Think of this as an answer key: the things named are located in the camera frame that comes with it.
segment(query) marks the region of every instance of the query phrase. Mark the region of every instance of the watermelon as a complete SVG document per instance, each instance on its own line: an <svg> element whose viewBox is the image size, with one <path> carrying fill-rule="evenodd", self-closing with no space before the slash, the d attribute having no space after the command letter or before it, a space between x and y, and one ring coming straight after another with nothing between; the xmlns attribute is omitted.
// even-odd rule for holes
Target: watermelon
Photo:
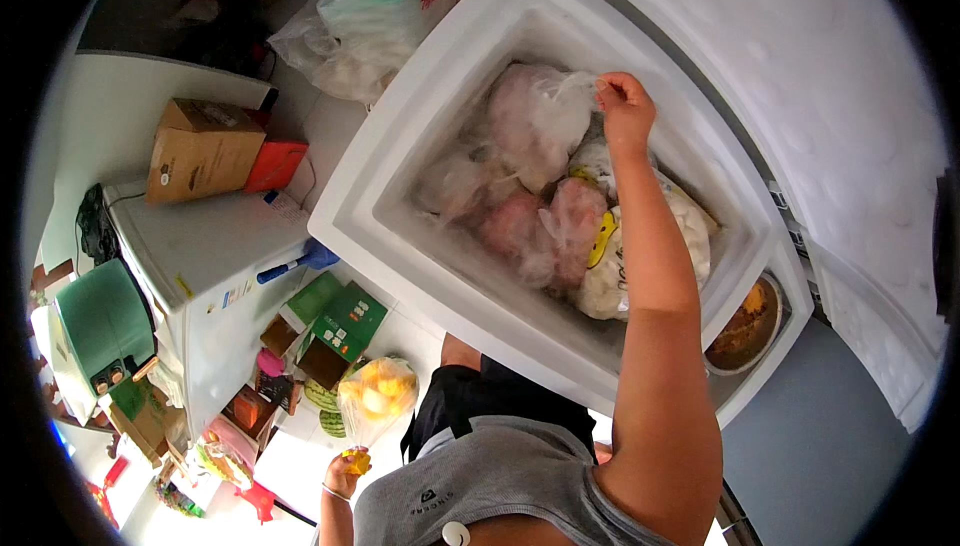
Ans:
<svg viewBox="0 0 960 546"><path fill-rule="evenodd" d="M319 412L319 426L333 438L347 437L347 431L344 429L344 418L339 412L321 410Z"/></svg>
<svg viewBox="0 0 960 546"><path fill-rule="evenodd" d="M303 386L303 395L321 411L340 413L340 407L337 406L337 392L326 389L312 379L308 379Z"/></svg>

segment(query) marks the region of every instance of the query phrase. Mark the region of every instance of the hand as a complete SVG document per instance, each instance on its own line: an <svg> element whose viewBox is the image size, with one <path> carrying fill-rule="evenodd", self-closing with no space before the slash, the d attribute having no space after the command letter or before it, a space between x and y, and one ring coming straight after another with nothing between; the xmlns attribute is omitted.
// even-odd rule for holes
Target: hand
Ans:
<svg viewBox="0 0 960 546"><path fill-rule="evenodd" d="M629 72L605 72L597 78L597 103L606 113L606 144L614 156L647 156L647 138L657 118L654 101Z"/></svg>
<svg viewBox="0 0 960 546"><path fill-rule="evenodd" d="M357 450L367 452L367 448L364 446L358 447ZM330 466L326 468L326 477L323 482L330 490L339 493L343 498L353 498L354 492L357 490L357 480L360 479L360 476L346 471L353 462L353 455L346 458L337 455L334 456L333 460L330 460Z"/></svg>

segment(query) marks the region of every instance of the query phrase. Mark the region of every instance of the bracelet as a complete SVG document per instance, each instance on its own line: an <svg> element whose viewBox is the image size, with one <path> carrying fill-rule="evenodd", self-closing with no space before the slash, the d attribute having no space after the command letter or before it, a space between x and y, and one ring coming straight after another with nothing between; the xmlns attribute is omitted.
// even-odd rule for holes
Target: bracelet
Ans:
<svg viewBox="0 0 960 546"><path fill-rule="evenodd" d="M320 485L321 488L323 488L323 491L324 491L324 492L326 492L326 493L328 493L328 494L332 494L333 496L336 496L337 498L339 498L339 499L342 500L343 502L349 503L349 502L351 501L351 499L348 498L347 496L344 496L344 495L341 494L340 492L338 492L338 491L336 491L336 490L331 489L330 487L328 487L326 483L323 483L323 482L321 481L319 485Z"/></svg>

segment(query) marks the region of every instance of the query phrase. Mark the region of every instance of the shirt logo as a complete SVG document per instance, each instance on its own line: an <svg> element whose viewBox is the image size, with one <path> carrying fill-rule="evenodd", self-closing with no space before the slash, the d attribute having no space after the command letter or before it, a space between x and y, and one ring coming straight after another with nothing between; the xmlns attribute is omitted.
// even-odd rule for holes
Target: shirt logo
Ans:
<svg viewBox="0 0 960 546"><path fill-rule="evenodd" d="M411 508L410 516L423 515L424 513L435 511L438 507L442 507L443 505L447 504L452 497L453 492L446 492L445 494L438 496L437 492L433 491L432 489L428 489L426 492L420 494L420 506Z"/></svg>

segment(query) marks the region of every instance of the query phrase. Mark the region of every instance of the black shorts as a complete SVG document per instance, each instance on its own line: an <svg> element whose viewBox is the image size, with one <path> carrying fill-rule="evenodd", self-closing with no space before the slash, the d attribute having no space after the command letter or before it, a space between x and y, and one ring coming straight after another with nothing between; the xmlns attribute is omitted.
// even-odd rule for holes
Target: black shorts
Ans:
<svg viewBox="0 0 960 546"><path fill-rule="evenodd" d="M587 407L560 396L486 355L480 370L448 364L433 372L426 396L400 444L413 461L424 444L448 427L456 438L471 432L470 418L510 415L565 427L596 462L594 425Z"/></svg>

